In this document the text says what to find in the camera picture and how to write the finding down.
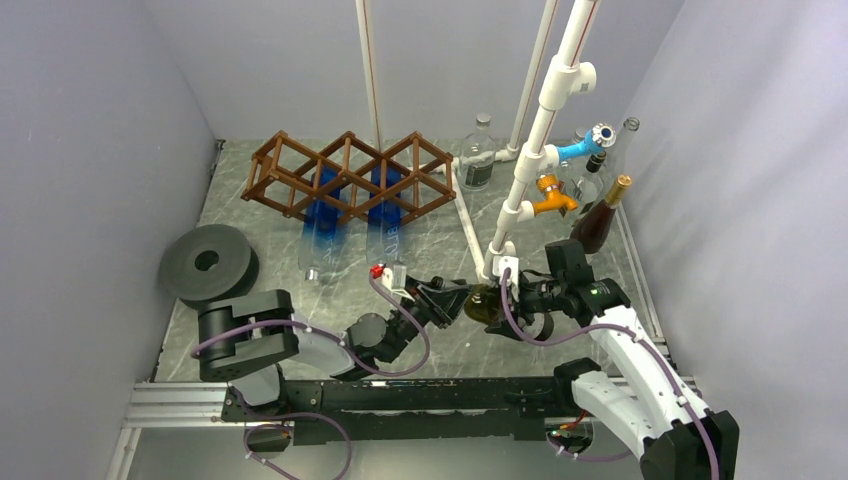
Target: black bottle cap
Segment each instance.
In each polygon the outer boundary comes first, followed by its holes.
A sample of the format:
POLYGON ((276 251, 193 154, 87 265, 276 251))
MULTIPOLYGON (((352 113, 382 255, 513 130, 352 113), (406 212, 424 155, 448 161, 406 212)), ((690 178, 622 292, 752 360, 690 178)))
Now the black bottle cap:
POLYGON ((594 153, 589 157, 589 161, 586 162, 586 170, 591 173, 597 173, 598 170, 601 169, 601 165, 603 165, 604 160, 607 159, 607 152, 594 153))

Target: black linear rail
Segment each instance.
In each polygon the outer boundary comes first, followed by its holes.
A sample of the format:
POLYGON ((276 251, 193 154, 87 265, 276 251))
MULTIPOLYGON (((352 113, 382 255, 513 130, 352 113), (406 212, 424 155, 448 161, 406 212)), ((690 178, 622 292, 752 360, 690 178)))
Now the black linear rail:
MULTIPOLYGON (((338 420, 354 440, 512 436, 544 439, 545 417, 579 415, 549 402, 550 377, 418 379, 385 381, 289 380, 286 407, 259 409, 263 416, 320 412, 338 420), (511 394, 513 402, 506 400, 511 394), (515 402, 516 396, 526 402, 515 402), (465 413, 444 412, 463 410, 465 413)), ((221 419, 256 421, 228 392, 221 419)), ((323 422, 299 421, 297 443, 320 444, 338 433, 323 422)))

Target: gray marble surface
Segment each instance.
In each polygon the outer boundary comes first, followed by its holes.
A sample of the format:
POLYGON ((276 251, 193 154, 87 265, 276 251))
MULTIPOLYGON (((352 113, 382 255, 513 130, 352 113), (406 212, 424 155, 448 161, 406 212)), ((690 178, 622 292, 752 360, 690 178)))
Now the gray marble surface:
MULTIPOLYGON (((305 140, 303 143, 320 150, 328 140, 305 140)), ((459 140, 437 140, 439 148, 457 154, 459 140)), ((389 305, 373 292, 366 275, 364 222, 354 220, 345 231, 346 240, 341 250, 337 272, 324 276, 318 283, 303 280, 298 269, 298 247, 303 224, 284 218, 280 213, 256 202, 245 202, 240 195, 250 171, 251 154, 262 141, 228 141, 209 188, 199 225, 221 223, 239 228, 253 245, 261 262, 259 278, 253 292, 282 288, 291 293, 295 309, 306 315, 316 325, 342 331, 365 312, 377 312, 385 317, 389 305)), ((396 160, 409 164, 409 152, 396 160)), ((331 157, 338 160, 339 154, 331 157)), ((280 164, 290 168, 304 161, 299 154, 284 150, 280 164)), ((365 161, 363 154, 352 157, 352 166, 365 161)), ((422 165, 427 161, 422 156, 422 165)), ((492 181, 486 190, 466 193, 469 212, 481 245, 485 249, 495 230, 495 221, 503 200, 512 183, 514 162, 495 165, 492 181)), ((288 187, 269 189, 271 197, 283 199, 288 187)), ((422 201, 435 197, 422 189, 422 201)), ((530 200, 541 200, 533 190, 530 200)), ((553 212, 522 224, 522 229, 511 236, 522 259, 521 268, 547 271, 544 246, 568 235, 569 228, 553 212)), ((451 203, 410 223, 402 229, 400 259, 408 266, 409 274, 427 279, 433 275, 445 278, 465 278, 475 281, 474 263, 463 234, 456 209, 451 203)), ((634 259, 626 246, 625 232, 616 224, 610 232, 607 245, 592 260, 597 278, 616 280, 633 300, 634 307, 648 332, 654 332, 647 321, 649 312, 644 298, 645 287, 640 285, 634 272, 634 259)), ((557 314, 554 335, 577 328, 576 322, 557 314)), ((550 375, 552 369, 568 360, 588 356, 617 373, 614 366, 588 337, 578 338, 555 347, 538 348, 507 338, 488 335, 483 325, 464 314, 450 327, 439 330, 428 326, 432 352, 428 362, 415 378, 426 377, 498 377, 550 375)), ((156 381, 199 381, 198 364, 189 358, 189 351, 197 343, 197 318, 193 310, 177 301, 159 359, 156 381)), ((423 343, 414 340, 400 358, 384 369, 401 370, 421 358, 423 343)), ((295 362, 283 364, 287 378, 321 379, 327 376, 307 365, 295 362)))

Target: gray wall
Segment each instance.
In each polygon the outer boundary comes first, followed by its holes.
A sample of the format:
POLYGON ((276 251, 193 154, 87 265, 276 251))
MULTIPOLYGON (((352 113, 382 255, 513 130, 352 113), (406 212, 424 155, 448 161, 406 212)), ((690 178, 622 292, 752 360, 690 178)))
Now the gray wall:
MULTIPOLYGON (((373 0, 383 137, 413 130, 461 137, 483 110, 493 116, 493 134, 509 136, 544 3, 373 0)), ((583 57, 597 67, 598 87, 569 100, 552 136, 622 116, 682 3, 604 0, 583 57)), ((370 138, 354 0, 145 4, 219 138, 264 138, 279 129, 370 138)), ((571 6, 559 2, 541 76, 571 6)))
POLYGON ((172 298, 213 137, 133 0, 0 6, 0 465, 102 478, 172 298))
POLYGON ((627 200, 737 478, 845 478, 848 5, 688 0, 629 113, 627 200))

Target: blue plastic bottle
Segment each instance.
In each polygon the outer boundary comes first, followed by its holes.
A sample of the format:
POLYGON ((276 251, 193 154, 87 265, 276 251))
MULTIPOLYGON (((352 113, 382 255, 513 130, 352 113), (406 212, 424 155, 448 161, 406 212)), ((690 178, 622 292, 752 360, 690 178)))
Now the blue plastic bottle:
MULTIPOLYGON (((400 182, 400 172, 389 168, 386 188, 400 182)), ((380 167, 371 170, 371 183, 380 185, 380 167)), ((401 208, 392 202, 382 202, 368 210, 368 234, 365 239, 365 259, 369 265, 400 260, 401 208)))
MULTIPOLYGON (((324 168, 321 170, 320 184, 326 185, 335 177, 336 172, 324 168)), ((330 196, 341 199, 341 189, 333 190, 330 196)), ((317 201, 307 208, 305 215, 297 263, 306 273, 306 279, 314 281, 325 273, 332 273, 338 266, 338 252, 343 240, 343 232, 338 225, 341 212, 336 207, 317 201)))

